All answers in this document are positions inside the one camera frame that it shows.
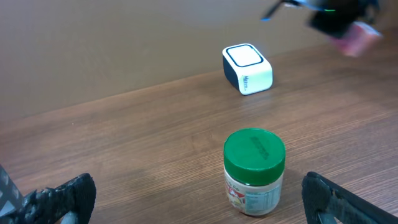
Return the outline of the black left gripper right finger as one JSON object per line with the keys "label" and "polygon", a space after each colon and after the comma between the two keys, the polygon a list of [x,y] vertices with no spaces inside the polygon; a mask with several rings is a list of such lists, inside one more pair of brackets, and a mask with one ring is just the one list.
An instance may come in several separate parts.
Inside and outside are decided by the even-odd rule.
{"label": "black left gripper right finger", "polygon": [[316,172],[308,172],[303,178],[302,201],[308,224],[397,223],[396,216]]}

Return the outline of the orange tissue pack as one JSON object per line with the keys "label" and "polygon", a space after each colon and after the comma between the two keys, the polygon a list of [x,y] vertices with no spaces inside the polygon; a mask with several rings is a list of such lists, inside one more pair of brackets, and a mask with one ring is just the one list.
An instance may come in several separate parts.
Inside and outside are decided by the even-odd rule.
{"label": "orange tissue pack", "polygon": [[359,57],[381,40],[383,35],[364,22],[354,22],[340,39],[330,37],[330,42],[345,56]]}

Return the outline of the green lid peanut butter jar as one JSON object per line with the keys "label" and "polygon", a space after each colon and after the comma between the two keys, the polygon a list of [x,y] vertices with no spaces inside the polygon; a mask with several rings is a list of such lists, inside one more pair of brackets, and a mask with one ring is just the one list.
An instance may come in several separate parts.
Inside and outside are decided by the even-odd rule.
{"label": "green lid peanut butter jar", "polygon": [[241,213],[263,216],[280,200],[285,145],[276,134],[259,128],[240,129],[223,146],[226,195]]}

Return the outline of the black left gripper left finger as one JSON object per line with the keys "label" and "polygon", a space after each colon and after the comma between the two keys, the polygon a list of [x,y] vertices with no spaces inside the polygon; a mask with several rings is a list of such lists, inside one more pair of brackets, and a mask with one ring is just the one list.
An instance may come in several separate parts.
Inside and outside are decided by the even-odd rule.
{"label": "black left gripper left finger", "polygon": [[34,190],[22,206],[1,215],[5,224],[89,224],[95,207],[96,186],[91,175],[83,173],[56,188]]}

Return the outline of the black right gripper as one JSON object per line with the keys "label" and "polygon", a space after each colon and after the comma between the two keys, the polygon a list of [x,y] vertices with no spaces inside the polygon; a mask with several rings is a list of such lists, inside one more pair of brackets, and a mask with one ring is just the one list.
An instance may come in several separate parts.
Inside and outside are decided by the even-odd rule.
{"label": "black right gripper", "polygon": [[375,23],[381,6],[378,0],[320,1],[308,25],[334,38],[342,38],[354,22]]}

